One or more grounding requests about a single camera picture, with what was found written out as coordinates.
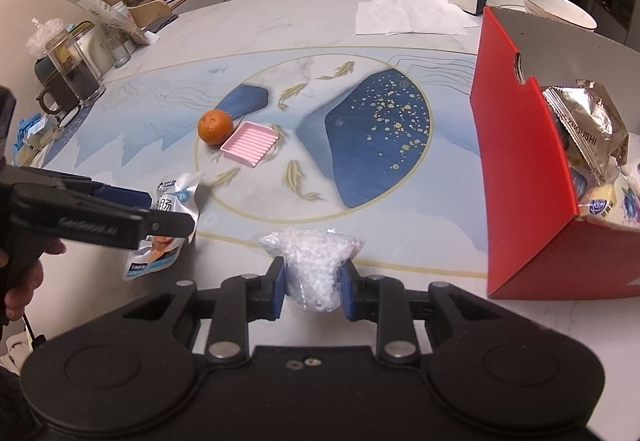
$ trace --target wooden chair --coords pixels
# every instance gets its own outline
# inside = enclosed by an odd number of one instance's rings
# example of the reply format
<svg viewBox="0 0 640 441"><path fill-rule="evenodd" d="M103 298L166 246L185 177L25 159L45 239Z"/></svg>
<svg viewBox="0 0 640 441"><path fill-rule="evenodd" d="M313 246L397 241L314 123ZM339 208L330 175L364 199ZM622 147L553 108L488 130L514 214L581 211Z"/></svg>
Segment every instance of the wooden chair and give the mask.
<svg viewBox="0 0 640 441"><path fill-rule="evenodd" d="M145 28L148 24L160 17L170 17L171 8L161 0L146 2L140 6L132 6L129 13L139 28Z"/></svg>

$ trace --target pink soap dish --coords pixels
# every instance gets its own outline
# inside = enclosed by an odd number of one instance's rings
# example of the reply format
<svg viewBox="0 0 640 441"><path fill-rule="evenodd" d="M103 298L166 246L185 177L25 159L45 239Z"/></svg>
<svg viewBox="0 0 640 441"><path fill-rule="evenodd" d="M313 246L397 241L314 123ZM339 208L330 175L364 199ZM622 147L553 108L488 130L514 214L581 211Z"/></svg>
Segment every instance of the pink soap dish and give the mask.
<svg viewBox="0 0 640 441"><path fill-rule="evenodd" d="M273 129L242 122L220 150L225 158L254 167L277 140L278 134Z"/></svg>

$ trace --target mug handle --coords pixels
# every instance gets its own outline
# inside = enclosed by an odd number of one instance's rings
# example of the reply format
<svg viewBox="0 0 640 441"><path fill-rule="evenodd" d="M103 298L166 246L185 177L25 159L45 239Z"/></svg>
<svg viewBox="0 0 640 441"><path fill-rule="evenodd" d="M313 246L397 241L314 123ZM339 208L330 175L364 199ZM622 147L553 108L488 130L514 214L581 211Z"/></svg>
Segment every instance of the mug handle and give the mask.
<svg viewBox="0 0 640 441"><path fill-rule="evenodd" d="M45 87L40 94L38 95L38 97L36 98L36 100L38 101L38 103L40 104L40 107L42 108L42 110L47 113L47 114L58 114L61 110L62 107L58 107L56 110L53 110L51 108L48 108L47 105L44 102L44 95L46 95L47 93L50 93L51 90L48 87Z"/></svg>

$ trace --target red box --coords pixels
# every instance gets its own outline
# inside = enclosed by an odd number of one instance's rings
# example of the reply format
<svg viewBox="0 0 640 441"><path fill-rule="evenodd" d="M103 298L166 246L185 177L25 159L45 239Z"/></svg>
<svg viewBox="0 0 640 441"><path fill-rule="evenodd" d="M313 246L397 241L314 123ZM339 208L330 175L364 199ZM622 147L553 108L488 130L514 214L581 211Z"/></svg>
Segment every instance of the red box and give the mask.
<svg viewBox="0 0 640 441"><path fill-rule="evenodd" d="M491 297L640 295L640 233L578 220L564 150L540 90L575 85L578 78L602 83L627 129L639 133L640 54L562 22L484 10L471 107L486 195Z"/></svg>

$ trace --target white bowl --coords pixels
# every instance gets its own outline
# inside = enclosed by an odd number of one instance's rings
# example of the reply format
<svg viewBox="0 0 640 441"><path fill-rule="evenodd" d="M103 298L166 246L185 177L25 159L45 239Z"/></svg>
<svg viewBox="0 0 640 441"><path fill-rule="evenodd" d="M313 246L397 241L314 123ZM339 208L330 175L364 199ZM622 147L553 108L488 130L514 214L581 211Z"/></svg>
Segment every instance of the white bowl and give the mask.
<svg viewBox="0 0 640 441"><path fill-rule="evenodd" d="M510 10L517 10L524 12L524 0L486 0L487 6L494 8L509 8Z"/></svg>
<svg viewBox="0 0 640 441"><path fill-rule="evenodd" d="M598 25L580 6L567 0L524 0L527 11L593 31Z"/></svg>

